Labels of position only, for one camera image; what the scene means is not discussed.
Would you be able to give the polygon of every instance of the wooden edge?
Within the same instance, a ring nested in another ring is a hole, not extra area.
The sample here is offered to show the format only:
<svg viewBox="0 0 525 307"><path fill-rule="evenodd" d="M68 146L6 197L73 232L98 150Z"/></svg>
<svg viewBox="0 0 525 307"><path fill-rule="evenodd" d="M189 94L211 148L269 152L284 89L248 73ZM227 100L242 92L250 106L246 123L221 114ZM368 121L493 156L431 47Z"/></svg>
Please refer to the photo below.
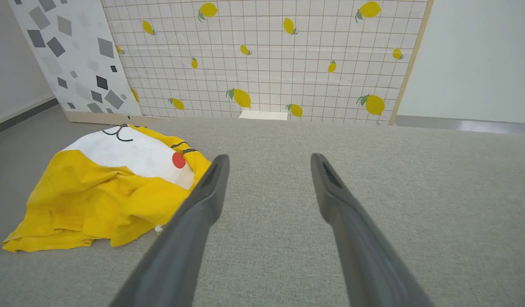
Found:
<svg viewBox="0 0 525 307"><path fill-rule="evenodd" d="M401 85L399 96L397 97L397 101L395 102L395 108L393 109L391 119L389 120L390 126L393 126L393 124L395 124L395 117L397 116L397 112L399 111L400 102L403 99L404 91L406 90L406 85L408 84L408 79L410 78L412 68L414 67L414 62L416 61L416 56L418 55L418 50L420 50L420 46L422 44L423 34L426 31L426 26L427 22L429 21L429 15L431 14L433 2L434 0L427 0L426 11L423 15L422 25L420 26L420 32L418 33L418 38L416 39L416 45L414 45L414 51L412 51L412 58L410 59L410 63L408 64L408 68L406 69L406 75L404 76L403 85Z"/></svg>
<svg viewBox="0 0 525 307"><path fill-rule="evenodd" d="M71 112L65 111L67 120L72 122L89 122L92 124L120 125L129 124L134 126L147 127L163 119L149 116L124 115L116 113L90 113L90 112Z"/></svg>

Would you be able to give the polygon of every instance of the yellow and white towel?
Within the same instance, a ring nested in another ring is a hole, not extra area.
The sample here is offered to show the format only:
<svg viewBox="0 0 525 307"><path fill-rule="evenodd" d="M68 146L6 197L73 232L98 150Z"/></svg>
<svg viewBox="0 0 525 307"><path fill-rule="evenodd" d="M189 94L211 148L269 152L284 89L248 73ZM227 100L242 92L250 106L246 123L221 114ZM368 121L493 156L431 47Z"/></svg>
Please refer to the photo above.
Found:
<svg viewBox="0 0 525 307"><path fill-rule="evenodd" d="M129 243L167 223L209 168L175 136L121 125L87 134L50 161L27 213L3 242L11 252Z"/></svg>

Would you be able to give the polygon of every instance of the white grid backdrop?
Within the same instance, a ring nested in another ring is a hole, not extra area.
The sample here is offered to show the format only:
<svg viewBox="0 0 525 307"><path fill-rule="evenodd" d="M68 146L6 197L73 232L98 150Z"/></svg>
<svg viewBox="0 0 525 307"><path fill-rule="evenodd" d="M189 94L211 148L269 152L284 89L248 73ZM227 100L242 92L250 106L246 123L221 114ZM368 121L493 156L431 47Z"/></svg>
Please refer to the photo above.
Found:
<svg viewBox="0 0 525 307"><path fill-rule="evenodd" d="M302 118L291 120L387 125L426 9L426 0L379 0L377 17L356 23L366 0L206 2L219 11L200 23L202 1L102 0L144 115L238 117L242 108L225 95L235 88L249 93L251 110L300 105ZM283 30L285 17L297 35ZM143 20L157 35L143 30ZM252 55L243 55L240 45ZM404 59L393 58L395 48ZM336 70L329 74L331 60ZM381 116L356 104L366 94L384 99ZM186 109L175 109L168 98Z"/></svg>

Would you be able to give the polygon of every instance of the red circle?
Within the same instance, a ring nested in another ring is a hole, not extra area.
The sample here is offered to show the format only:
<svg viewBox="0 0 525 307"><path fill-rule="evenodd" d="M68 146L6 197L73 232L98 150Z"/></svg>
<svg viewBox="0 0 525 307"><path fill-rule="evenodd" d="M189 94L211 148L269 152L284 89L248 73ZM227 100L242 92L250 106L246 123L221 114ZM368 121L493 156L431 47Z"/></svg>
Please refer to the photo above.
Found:
<svg viewBox="0 0 525 307"><path fill-rule="evenodd" d="M181 154L176 151L173 154L172 160L173 160L173 164L177 168L183 168L186 164L186 160L183 158L183 156L181 156Z"/></svg>

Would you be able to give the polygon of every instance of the yellow cloth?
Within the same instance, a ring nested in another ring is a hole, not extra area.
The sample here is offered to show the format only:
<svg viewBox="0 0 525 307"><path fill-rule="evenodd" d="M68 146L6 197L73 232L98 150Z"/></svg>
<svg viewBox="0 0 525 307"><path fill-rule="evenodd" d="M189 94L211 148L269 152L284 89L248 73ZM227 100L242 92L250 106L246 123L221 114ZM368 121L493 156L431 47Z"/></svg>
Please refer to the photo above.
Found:
<svg viewBox="0 0 525 307"><path fill-rule="evenodd" d="M190 147L175 136L130 126L176 152ZM156 225L167 223L209 168L199 151L184 159L194 171L185 190L159 177L140 177L127 167L103 167L79 150L58 152L27 201L25 218L3 242L11 252L72 249L110 239L111 246L129 243Z"/></svg>

